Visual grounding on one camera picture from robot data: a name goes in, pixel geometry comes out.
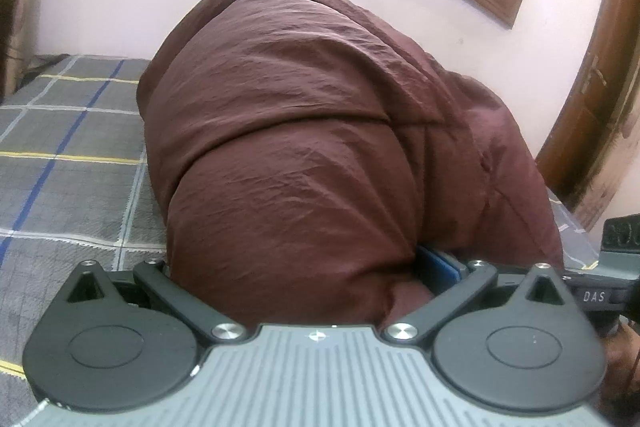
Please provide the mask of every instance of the gray checkered bedsheet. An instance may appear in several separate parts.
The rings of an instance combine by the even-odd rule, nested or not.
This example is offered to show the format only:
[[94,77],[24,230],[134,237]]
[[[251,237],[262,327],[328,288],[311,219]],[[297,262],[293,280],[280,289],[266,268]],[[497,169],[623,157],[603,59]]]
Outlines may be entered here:
[[0,426],[35,406],[22,348],[73,267],[164,253],[136,85],[146,60],[69,57],[0,105]]

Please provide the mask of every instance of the logo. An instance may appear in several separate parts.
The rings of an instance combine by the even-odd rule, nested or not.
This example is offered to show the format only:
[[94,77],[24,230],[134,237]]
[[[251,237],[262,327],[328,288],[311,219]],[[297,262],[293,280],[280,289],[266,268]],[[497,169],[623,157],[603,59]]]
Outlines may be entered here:
[[606,300],[606,293],[604,292],[590,292],[585,291],[582,296],[582,302],[604,302]]
[[326,338],[326,334],[318,330],[314,331],[313,333],[309,333],[307,336],[314,342],[324,341]]

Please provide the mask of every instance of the wrinkled fabric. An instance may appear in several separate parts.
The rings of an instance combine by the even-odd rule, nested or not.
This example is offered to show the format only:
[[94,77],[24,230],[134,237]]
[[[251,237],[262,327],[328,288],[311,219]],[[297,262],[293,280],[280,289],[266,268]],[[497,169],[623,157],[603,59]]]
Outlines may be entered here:
[[418,243],[562,264],[510,112],[347,0],[202,0],[138,86],[172,278],[231,318],[383,327]]

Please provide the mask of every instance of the black plastic arm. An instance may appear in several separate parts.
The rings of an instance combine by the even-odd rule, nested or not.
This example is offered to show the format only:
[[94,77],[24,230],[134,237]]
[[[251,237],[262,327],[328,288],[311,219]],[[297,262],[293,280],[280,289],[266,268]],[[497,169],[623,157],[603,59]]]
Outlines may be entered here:
[[451,319],[465,313],[495,285],[498,271],[487,263],[476,267],[474,272],[461,282],[436,296],[433,300],[418,308],[416,311],[398,319],[397,323],[408,324],[418,330],[411,339],[398,340],[391,337],[387,330],[382,337],[395,344],[423,345],[426,344],[444,324]]
[[152,307],[173,315],[186,324],[204,344],[220,343],[212,330],[219,325],[237,324],[226,315],[180,288],[161,271],[162,264],[139,263],[133,269],[136,283],[149,295]]

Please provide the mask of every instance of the gray gripper base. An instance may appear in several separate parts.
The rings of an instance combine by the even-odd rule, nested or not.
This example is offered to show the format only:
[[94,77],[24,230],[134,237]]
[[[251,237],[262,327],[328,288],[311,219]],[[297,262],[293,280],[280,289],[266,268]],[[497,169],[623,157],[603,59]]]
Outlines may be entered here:
[[606,423],[587,406],[546,417],[481,409],[450,391],[420,351],[384,344],[371,328],[264,326],[252,341],[213,349],[187,385],[154,404],[96,415],[45,401],[19,425],[602,427]]

